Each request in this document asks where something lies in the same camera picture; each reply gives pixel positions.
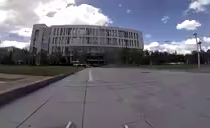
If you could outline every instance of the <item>road marking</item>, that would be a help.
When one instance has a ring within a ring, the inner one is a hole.
[[[89,82],[93,81],[92,71],[89,69]]]

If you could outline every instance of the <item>street lamp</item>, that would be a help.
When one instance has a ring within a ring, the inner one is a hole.
[[[200,69],[200,68],[201,68],[200,50],[201,50],[201,44],[202,44],[202,42],[201,42],[201,41],[198,42],[198,34],[197,34],[197,33],[194,33],[193,35],[195,36],[196,45],[197,45],[197,52],[198,52],[198,69]]]

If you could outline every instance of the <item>blue sky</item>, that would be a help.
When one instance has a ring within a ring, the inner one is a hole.
[[[140,30],[145,48],[189,53],[193,33],[210,49],[210,0],[0,0],[1,46],[28,47],[33,24]]]
[[[134,28],[150,34],[152,37],[145,38],[146,43],[181,41],[192,37],[194,32],[201,37],[210,37],[210,5],[205,6],[207,11],[185,15],[191,3],[188,0],[87,0],[86,3],[100,8],[112,19],[114,26]],[[164,16],[169,17],[165,24],[161,21]],[[177,30],[177,24],[185,20],[196,20],[201,27],[193,31]]]

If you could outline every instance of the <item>asphalt road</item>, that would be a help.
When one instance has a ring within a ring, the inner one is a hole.
[[[210,74],[91,68],[0,108],[0,128],[210,128]]]

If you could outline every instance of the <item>grass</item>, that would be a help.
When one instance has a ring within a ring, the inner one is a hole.
[[[82,68],[72,66],[0,65],[0,73],[33,76],[55,76],[59,74],[70,74],[81,69]]]

